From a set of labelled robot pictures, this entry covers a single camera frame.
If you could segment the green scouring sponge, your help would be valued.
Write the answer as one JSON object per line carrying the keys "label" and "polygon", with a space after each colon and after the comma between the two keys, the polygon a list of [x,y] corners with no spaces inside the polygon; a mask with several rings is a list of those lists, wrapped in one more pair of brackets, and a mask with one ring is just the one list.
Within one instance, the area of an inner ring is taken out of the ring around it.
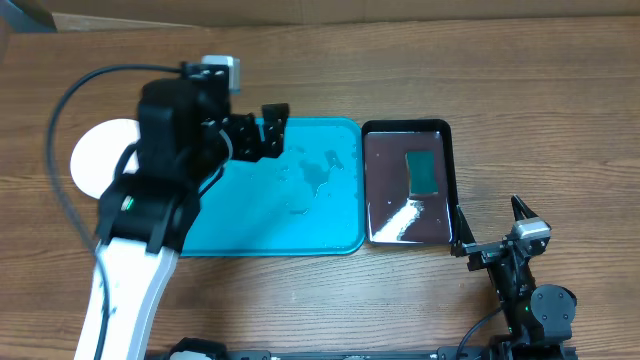
{"label": "green scouring sponge", "polygon": [[435,158],[431,151],[405,154],[409,173],[409,192],[412,196],[427,196],[439,191],[435,172]]}

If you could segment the pink plate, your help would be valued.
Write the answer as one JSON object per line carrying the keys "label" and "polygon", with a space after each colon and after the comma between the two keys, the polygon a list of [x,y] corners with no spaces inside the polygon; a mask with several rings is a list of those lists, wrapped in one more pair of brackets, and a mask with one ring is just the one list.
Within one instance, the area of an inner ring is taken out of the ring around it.
{"label": "pink plate", "polygon": [[122,153],[139,137],[138,122],[124,118],[102,122],[87,131],[70,158],[70,173],[76,187],[99,199],[112,183]]}

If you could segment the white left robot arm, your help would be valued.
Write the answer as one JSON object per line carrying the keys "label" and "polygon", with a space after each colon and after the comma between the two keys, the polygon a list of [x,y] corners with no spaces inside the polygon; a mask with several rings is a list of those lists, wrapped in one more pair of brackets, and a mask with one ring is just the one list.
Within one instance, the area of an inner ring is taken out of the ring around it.
{"label": "white left robot arm", "polygon": [[212,186],[231,160],[277,158],[286,103],[231,111],[229,65],[188,64],[143,86],[138,140],[99,198],[89,306],[78,359],[142,359],[158,303]]}

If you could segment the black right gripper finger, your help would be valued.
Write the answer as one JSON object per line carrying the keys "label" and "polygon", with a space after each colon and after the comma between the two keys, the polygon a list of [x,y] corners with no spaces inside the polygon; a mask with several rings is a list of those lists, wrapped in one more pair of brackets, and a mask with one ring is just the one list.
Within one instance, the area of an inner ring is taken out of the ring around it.
{"label": "black right gripper finger", "polygon": [[537,214],[533,210],[531,210],[517,194],[511,196],[511,205],[514,219],[516,221],[537,217]]}
{"label": "black right gripper finger", "polygon": [[463,250],[470,246],[475,246],[476,240],[470,226],[464,216],[460,205],[455,208],[454,229],[452,239],[453,250]]}

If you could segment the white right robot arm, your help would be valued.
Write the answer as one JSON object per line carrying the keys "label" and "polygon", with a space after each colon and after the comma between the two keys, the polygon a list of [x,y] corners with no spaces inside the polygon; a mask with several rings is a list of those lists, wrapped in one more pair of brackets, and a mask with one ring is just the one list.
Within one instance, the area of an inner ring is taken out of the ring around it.
{"label": "white right robot arm", "polygon": [[[485,269],[499,307],[479,320],[458,344],[455,359],[577,360],[567,347],[572,338],[577,297],[559,285],[537,285],[529,262],[543,254],[552,227],[517,195],[511,197],[514,224],[500,241],[478,243],[460,207],[455,210],[451,254],[466,257],[469,271]],[[471,336],[502,313],[508,333],[495,335],[484,347],[469,347]]]}

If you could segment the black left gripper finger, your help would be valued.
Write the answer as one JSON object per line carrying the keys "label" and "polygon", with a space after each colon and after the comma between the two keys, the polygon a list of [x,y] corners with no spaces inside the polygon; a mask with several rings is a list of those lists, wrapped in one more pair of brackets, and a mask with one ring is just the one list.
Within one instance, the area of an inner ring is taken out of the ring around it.
{"label": "black left gripper finger", "polygon": [[290,108],[287,103],[266,104],[262,108],[263,115],[263,156],[278,158],[284,149],[284,135]]}
{"label": "black left gripper finger", "polygon": [[231,115],[230,139],[233,146],[233,160],[257,162],[261,155],[261,137],[255,116]]}

